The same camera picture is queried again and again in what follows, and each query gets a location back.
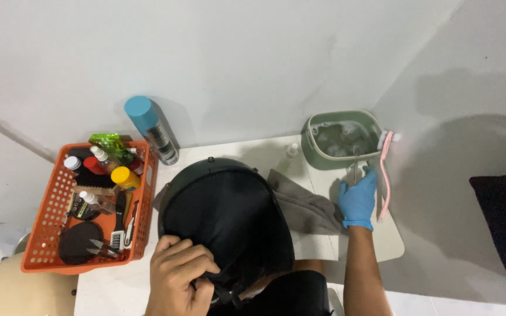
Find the green packet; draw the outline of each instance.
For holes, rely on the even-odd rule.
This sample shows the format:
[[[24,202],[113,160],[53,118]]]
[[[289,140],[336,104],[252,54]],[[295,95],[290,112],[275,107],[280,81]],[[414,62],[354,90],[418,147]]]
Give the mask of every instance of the green packet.
[[[107,154],[114,154],[121,164],[128,166],[134,160],[132,153],[124,147],[118,134],[93,134],[89,143],[100,147]]]

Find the white table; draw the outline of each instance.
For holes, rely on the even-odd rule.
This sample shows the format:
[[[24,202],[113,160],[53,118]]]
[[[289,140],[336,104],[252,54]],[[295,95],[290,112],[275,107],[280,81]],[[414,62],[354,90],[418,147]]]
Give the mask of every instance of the white table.
[[[159,166],[156,194],[186,166],[213,157],[227,157],[244,162],[259,170],[263,177],[275,168],[285,147],[300,144],[300,136],[285,136],[264,140],[228,143],[180,150],[179,162],[173,166]],[[316,194],[331,200],[337,194],[338,179],[347,174],[345,169],[320,171],[311,167],[301,152],[292,162],[286,176]],[[119,267],[101,268],[79,275],[75,301],[75,316],[143,315],[150,294],[150,258],[158,241],[158,212],[153,211],[149,243],[144,257]],[[404,245],[394,220],[388,215],[376,223],[376,209],[372,216],[374,246],[379,262],[403,255]],[[291,232],[296,259],[344,260],[346,236],[325,236]]]

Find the beige chair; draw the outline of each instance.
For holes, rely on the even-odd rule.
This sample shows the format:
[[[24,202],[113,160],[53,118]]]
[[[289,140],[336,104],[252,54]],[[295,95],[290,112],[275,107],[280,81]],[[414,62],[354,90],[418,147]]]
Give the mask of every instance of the beige chair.
[[[72,316],[78,276],[23,273],[16,254],[0,262],[0,315]]]

